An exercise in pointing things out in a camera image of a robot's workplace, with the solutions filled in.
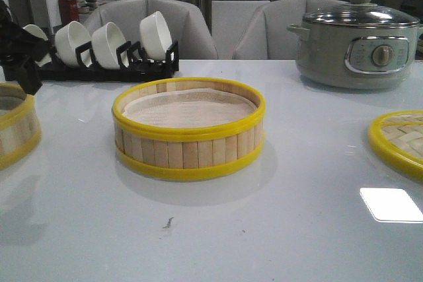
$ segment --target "gray pot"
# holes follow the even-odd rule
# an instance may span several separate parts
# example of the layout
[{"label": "gray pot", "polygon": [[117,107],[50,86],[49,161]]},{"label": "gray pot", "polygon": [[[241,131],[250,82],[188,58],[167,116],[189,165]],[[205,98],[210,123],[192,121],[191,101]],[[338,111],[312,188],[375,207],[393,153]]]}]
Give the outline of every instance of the gray pot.
[{"label": "gray pot", "polygon": [[371,0],[319,9],[288,30],[299,36],[297,68],[320,83],[346,88],[389,88],[410,76],[417,18]]}]

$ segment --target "white bowl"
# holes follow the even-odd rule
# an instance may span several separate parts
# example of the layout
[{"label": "white bowl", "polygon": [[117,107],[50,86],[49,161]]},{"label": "white bowl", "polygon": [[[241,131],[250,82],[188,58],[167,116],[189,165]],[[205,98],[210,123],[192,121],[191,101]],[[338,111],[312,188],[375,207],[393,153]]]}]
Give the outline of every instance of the white bowl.
[{"label": "white bowl", "polygon": [[[56,32],[55,45],[60,59],[70,67],[79,67],[75,49],[90,42],[91,36],[88,30],[78,21],[71,21]],[[91,57],[86,50],[81,54],[82,62],[89,66]]]},{"label": "white bowl", "polygon": [[[33,36],[36,36],[38,38],[41,38],[45,41],[47,41],[47,36],[44,33],[44,31],[39,27],[36,26],[35,24],[27,24],[26,26],[24,26],[23,28],[25,31],[31,33]],[[49,63],[52,61],[52,57],[50,56],[50,53],[47,53],[42,59],[41,61],[35,61],[35,63],[37,63],[38,66],[43,66],[46,63]]]},{"label": "white bowl", "polygon": [[[105,69],[119,69],[116,49],[125,44],[126,39],[122,31],[113,22],[108,22],[93,33],[91,43],[98,63]],[[126,52],[121,54],[122,63],[129,65]]]},{"label": "white bowl", "polygon": [[139,34],[142,46],[149,58],[155,61],[162,61],[166,58],[166,51],[172,44],[172,37],[160,11],[141,20]]}]

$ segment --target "bamboo steamer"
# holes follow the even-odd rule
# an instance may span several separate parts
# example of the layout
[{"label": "bamboo steamer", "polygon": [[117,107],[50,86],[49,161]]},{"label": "bamboo steamer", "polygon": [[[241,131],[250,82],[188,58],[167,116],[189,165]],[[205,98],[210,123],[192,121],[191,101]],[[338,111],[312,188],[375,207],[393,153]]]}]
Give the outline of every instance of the bamboo steamer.
[{"label": "bamboo steamer", "polygon": [[403,110],[374,119],[369,143],[386,163],[423,181],[423,110]]},{"label": "bamboo steamer", "polygon": [[[234,122],[175,128],[128,119],[131,101],[161,92],[211,88],[242,96],[255,110]],[[186,77],[153,81],[123,92],[112,108],[116,151],[130,168],[166,180],[205,180],[230,174],[256,159],[263,146],[265,101],[255,89],[226,79]]]},{"label": "bamboo steamer", "polygon": [[40,141],[34,97],[15,84],[0,84],[0,170],[27,155]]}]

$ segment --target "white tabletop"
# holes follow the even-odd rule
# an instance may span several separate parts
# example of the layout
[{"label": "white tabletop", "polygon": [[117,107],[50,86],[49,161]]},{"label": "white tabletop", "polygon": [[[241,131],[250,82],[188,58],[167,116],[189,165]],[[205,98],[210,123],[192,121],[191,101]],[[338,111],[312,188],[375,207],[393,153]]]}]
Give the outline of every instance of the white tabletop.
[{"label": "white tabletop", "polygon": [[312,83],[293,61],[181,61],[177,76],[261,91],[260,157],[204,182],[147,178],[115,155],[110,109],[133,84],[44,83],[41,143],[0,171],[0,281],[422,280],[423,224],[376,221],[360,189],[423,209],[423,185],[366,137],[377,116],[422,108],[423,63],[373,92]]}]

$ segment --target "glass lid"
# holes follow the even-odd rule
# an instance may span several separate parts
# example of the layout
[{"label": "glass lid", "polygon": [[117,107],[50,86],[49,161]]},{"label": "glass lid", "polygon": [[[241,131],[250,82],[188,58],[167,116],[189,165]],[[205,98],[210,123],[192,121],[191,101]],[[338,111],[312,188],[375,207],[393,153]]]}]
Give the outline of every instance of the glass lid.
[{"label": "glass lid", "polygon": [[418,26],[419,19],[402,11],[370,3],[371,0],[350,0],[349,3],[306,13],[304,21],[358,26],[363,28],[408,28]]}]

